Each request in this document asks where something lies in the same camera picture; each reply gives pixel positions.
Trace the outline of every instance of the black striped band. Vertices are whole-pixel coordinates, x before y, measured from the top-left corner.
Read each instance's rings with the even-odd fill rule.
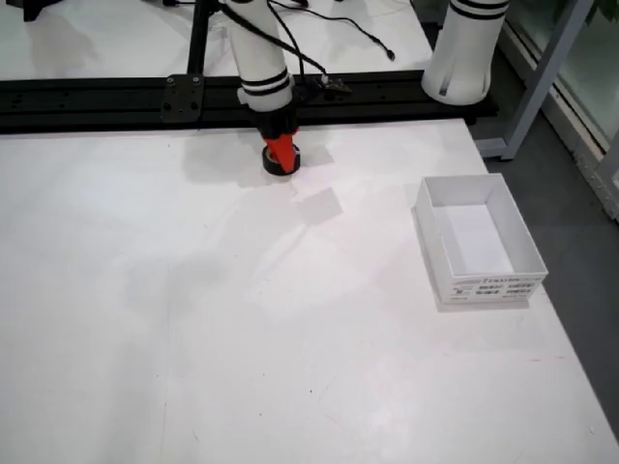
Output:
[[[470,13],[467,12],[459,7],[457,7],[456,5],[454,5],[454,2],[450,2],[449,3],[449,7],[454,10],[454,12],[456,12],[457,14],[459,14],[460,16],[464,16],[464,17],[468,17],[469,19],[476,19],[479,21],[492,21],[494,19],[498,19],[499,17],[503,17],[505,15],[505,12],[501,12],[501,13],[496,13],[496,14],[477,14],[477,13]]]
[[[480,3],[473,0],[457,0],[458,3],[471,8],[477,8],[478,10],[501,10],[510,4],[510,0],[502,3]]]
[[[243,90],[245,91],[246,94],[251,95],[252,97],[264,97],[265,95],[276,94],[277,92],[282,91],[283,89],[285,89],[289,85],[290,85],[290,81],[288,79],[286,79],[280,85],[277,85],[275,87],[271,87],[270,89],[250,90],[250,89],[248,89],[247,87],[244,86]]]
[[[241,79],[241,83],[243,85],[249,85],[251,87],[261,87],[263,85],[275,84],[276,82],[280,82],[284,78],[288,78],[288,68],[284,68],[282,72],[278,75],[274,75],[273,77],[269,77],[268,79],[263,80],[245,80]]]

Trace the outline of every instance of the black ring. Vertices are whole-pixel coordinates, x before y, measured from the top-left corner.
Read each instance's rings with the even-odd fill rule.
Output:
[[[454,5],[453,2],[450,2],[449,7],[454,10],[454,12],[458,13],[460,16],[464,16],[464,17],[468,17],[469,19],[477,19],[480,21],[491,21],[493,19],[498,19],[499,17],[502,17],[505,15],[505,12],[502,13],[497,13],[497,14],[476,14],[476,13],[469,13],[466,12],[465,10],[462,10],[460,8],[458,8],[457,6]]]
[[[295,172],[297,172],[301,167],[301,154],[299,152],[299,148],[296,145],[293,146],[295,156],[294,168],[292,169],[292,172],[284,171],[283,167],[281,167],[281,164],[279,164],[275,160],[269,159],[269,157],[267,156],[267,153],[269,152],[269,147],[264,147],[264,149],[262,150],[262,165],[264,166],[264,170],[267,171],[269,174],[279,177],[289,176],[290,174],[294,174]]]
[[[488,3],[473,2],[472,0],[457,0],[458,3],[466,5],[467,7],[477,8],[478,10],[499,10],[505,8],[510,4],[510,0],[495,5],[489,5]]]
[[[271,95],[271,94],[276,94],[277,92],[285,89],[286,87],[288,87],[288,85],[290,85],[290,81],[288,79],[286,79],[285,82],[282,82],[280,85],[276,86],[276,87],[272,87],[270,89],[265,89],[265,90],[249,90],[245,87],[243,87],[243,90],[245,90],[245,93],[248,95],[251,95],[253,97],[264,97],[265,95]]]
[[[285,77],[288,77],[288,68],[284,68],[282,72],[278,75],[274,75],[273,77],[269,77],[268,79],[263,80],[245,80],[241,79],[241,83],[243,85],[250,85],[253,87],[260,87],[261,85],[269,85],[275,84],[276,82],[280,82]]]

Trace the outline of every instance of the red end effector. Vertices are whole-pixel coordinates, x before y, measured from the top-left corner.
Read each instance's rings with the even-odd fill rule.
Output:
[[[271,151],[271,156],[281,165],[283,171],[286,174],[294,172],[297,154],[292,143],[292,134],[283,133],[276,139],[265,138],[264,141]]]

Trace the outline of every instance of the barcode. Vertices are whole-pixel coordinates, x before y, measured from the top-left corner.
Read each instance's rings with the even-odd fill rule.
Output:
[[[516,283],[514,285],[510,285],[510,288],[531,288],[534,286],[535,283]]]
[[[520,277],[485,278],[484,283],[520,282]]]

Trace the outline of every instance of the white cylindrical robot base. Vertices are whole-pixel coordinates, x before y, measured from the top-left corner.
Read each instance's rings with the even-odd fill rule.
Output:
[[[422,88],[452,105],[483,100],[509,0],[451,0]]]

